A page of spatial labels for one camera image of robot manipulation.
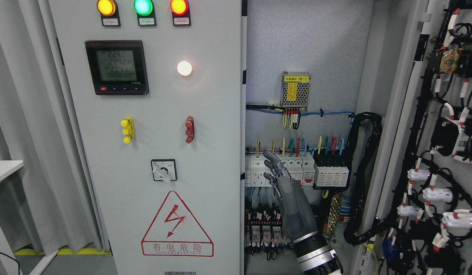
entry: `lightning bolt symbol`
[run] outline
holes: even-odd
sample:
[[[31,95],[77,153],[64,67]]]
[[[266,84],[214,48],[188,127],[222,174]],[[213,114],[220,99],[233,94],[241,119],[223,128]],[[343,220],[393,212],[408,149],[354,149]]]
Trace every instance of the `lightning bolt symbol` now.
[[[175,220],[178,220],[178,223],[175,225],[175,227],[171,230],[171,231],[168,231],[168,235],[166,236],[167,238],[170,237],[171,235],[173,235],[173,231],[175,231],[175,228],[177,228],[177,226],[185,219],[185,216],[183,217],[178,217],[178,215],[175,213],[175,211],[178,209],[178,205],[174,205],[173,208],[171,209],[170,213],[168,214],[168,216],[166,217],[164,223],[168,223],[168,222],[171,222],[171,221],[175,221]],[[170,219],[170,217],[175,214],[175,216],[177,216],[176,218],[173,218],[173,219]]]

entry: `yellow label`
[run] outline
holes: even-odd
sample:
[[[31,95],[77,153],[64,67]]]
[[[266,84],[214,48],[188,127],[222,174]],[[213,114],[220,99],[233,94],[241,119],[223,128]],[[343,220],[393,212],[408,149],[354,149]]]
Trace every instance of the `yellow label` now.
[[[285,75],[283,82],[309,82],[308,75]]]
[[[297,99],[297,82],[287,84],[287,100],[295,101]]]

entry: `yellow terminal post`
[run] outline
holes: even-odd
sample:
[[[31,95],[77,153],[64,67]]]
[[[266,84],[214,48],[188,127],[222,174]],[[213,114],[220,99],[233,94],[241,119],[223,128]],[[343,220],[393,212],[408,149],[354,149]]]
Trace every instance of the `yellow terminal post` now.
[[[124,138],[124,143],[130,143],[135,136],[133,117],[130,115],[125,117],[123,120],[121,120],[121,126],[124,127],[124,129],[122,129],[122,134],[126,135]]]

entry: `yellow floor tape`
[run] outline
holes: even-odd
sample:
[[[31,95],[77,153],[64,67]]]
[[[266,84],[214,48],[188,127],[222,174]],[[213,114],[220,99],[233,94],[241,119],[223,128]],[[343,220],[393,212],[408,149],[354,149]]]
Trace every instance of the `yellow floor tape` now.
[[[44,252],[36,253],[34,249],[19,249],[14,252],[15,256],[37,256],[44,255]],[[110,251],[97,251],[95,248],[84,248],[80,249],[78,252],[73,252],[73,250],[68,248],[62,248],[58,252],[58,255],[110,255]]]

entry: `robotic arm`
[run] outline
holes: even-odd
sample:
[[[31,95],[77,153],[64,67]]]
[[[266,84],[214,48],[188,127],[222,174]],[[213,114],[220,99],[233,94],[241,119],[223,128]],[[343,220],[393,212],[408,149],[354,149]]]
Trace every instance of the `robotic arm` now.
[[[265,165],[272,174],[265,173],[278,193],[282,212],[283,233],[294,243],[299,266],[306,275],[343,274],[336,252],[331,249],[318,230],[311,206],[301,186],[293,179],[280,159],[265,151]]]

